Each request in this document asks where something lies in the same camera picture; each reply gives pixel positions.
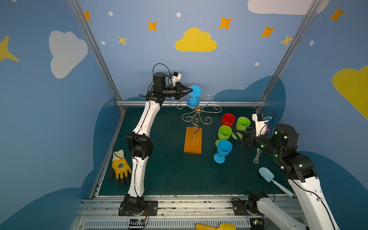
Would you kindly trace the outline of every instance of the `vent grille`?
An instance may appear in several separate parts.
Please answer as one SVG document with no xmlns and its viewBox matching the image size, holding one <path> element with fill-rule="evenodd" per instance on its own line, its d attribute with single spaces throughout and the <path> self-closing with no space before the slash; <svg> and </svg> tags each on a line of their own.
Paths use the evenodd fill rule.
<svg viewBox="0 0 368 230">
<path fill-rule="evenodd" d="M 84 229 L 126 229 L 128 221 L 116 219 L 93 219 L 87 220 Z M 195 224 L 204 224 L 212 227 L 219 227 L 221 223 L 233 224 L 237 228 L 251 227 L 248 218 L 232 218 L 230 219 L 215 219 L 215 218 L 186 218 L 186 219 L 168 219 L 155 220 L 150 219 L 147 228 L 151 229 L 171 229 L 171 228 L 192 228 L 195 229 Z M 142 227 L 130 226 L 129 228 L 141 229 Z"/>
</svg>

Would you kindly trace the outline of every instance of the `yellow work glove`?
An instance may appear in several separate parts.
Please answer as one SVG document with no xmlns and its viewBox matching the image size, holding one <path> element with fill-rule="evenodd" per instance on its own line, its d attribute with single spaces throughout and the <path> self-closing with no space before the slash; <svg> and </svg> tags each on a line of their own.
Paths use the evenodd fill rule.
<svg viewBox="0 0 368 230">
<path fill-rule="evenodd" d="M 130 168 L 127 160 L 124 158 L 124 151 L 121 149 L 117 152 L 113 152 L 113 164 L 110 171 L 110 180 L 116 178 L 116 184 L 125 185 L 130 183 L 132 176 L 132 169 Z"/>
</svg>

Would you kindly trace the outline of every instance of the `mounting plate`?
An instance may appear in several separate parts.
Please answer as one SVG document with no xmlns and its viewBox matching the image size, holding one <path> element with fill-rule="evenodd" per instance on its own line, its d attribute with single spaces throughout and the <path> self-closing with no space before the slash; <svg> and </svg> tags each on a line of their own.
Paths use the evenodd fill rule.
<svg viewBox="0 0 368 230">
<path fill-rule="evenodd" d="M 120 203 L 119 216 L 134 216 L 133 213 L 129 212 L 127 209 L 123 209 L 123 202 Z M 157 216 L 157 205 L 158 201 L 144 201 L 144 205 L 148 208 L 150 216 Z M 147 211 L 143 209 L 143 213 L 139 216 L 146 216 Z"/>
<path fill-rule="evenodd" d="M 239 201 L 233 200 L 231 203 L 233 204 L 234 215 L 236 216 L 249 216 L 246 206 L 247 201 Z"/>
</svg>

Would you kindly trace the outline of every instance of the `yellow star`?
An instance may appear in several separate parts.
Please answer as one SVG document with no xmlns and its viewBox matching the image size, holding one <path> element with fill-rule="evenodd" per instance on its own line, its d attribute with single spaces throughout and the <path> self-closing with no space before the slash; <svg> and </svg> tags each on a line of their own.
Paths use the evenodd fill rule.
<svg viewBox="0 0 368 230">
<path fill-rule="evenodd" d="M 6 36 L 4 40 L 0 42 L 0 61 L 2 61 L 5 58 L 9 58 L 11 60 L 21 62 L 13 54 L 11 54 L 8 51 L 8 42 L 9 42 L 9 36 Z"/>
<path fill-rule="evenodd" d="M 284 41 L 282 41 L 282 42 L 280 42 L 280 44 L 281 43 L 285 43 L 286 44 L 286 46 L 289 44 L 289 41 L 291 41 L 293 38 L 289 38 L 289 35 L 286 35 L 286 39 L 284 40 Z"/>
<path fill-rule="evenodd" d="M 335 11 L 335 13 L 330 17 L 330 19 L 333 19 L 335 22 L 337 19 L 342 15 L 345 11 L 341 11 L 339 8 Z"/>
<path fill-rule="evenodd" d="M 156 30 L 157 22 L 150 22 L 150 21 L 148 21 L 148 25 L 149 25 L 148 30 L 154 30 L 154 31 L 157 31 L 157 30 Z"/>
<path fill-rule="evenodd" d="M 124 43 L 124 45 L 126 45 L 126 44 L 125 44 L 125 40 L 126 40 L 126 38 L 125 38 L 125 39 L 122 39 L 120 36 L 119 36 L 119 38 L 120 38 L 120 41 L 119 41 L 118 43 Z"/>
<path fill-rule="evenodd" d="M 232 18 L 226 19 L 226 18 L 222 17 L 222 22 L 221 22 L 221 25 L 220 25 L 219 29 L 221 29 L 221 28 L 229 29 L 229 23 L 231 22 L 231 20 L 233 20 L 233 19 Z"/>
<path fill-rule="evenodd" d="M 89 17 L 89 11 L 84 12 L 84 15 L 86 16 L 87 20 L 92 21 L 91 18 Z"/>
<path fill-rule="evenodd" d="M 268 28 L 268 27 L 266 26 L 266 27 L 265 27 L 265 31 L 263 32 L 263 34 L 262 34 L 260 37 L 263 37 L 263 36 L 270 37 L 271 32 L 272 32 L 275 28 L 276 28 L 276 27 Z"/>
</svg>

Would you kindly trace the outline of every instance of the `white cloud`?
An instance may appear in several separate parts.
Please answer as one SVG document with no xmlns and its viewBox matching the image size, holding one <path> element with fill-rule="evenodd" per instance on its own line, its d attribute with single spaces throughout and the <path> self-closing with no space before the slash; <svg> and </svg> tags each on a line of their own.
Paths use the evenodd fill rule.
<svg viewBox="0 0 368 230">
<path fill-rule="evenodd" d="M 313 0 L 249 0 L 248 9 L 256 14 L 304 15 Z M 327 6 L 329 0 L 322 0 L 317 14 Z"/>
<path fill-rule="evenodd" d="M 88 53 L 87 43 L 72 32 L 51 32 L 49 46 L 54 56 L 51 60 L 51 72 L 59 79 L 68 75 Z"/>
</svg>

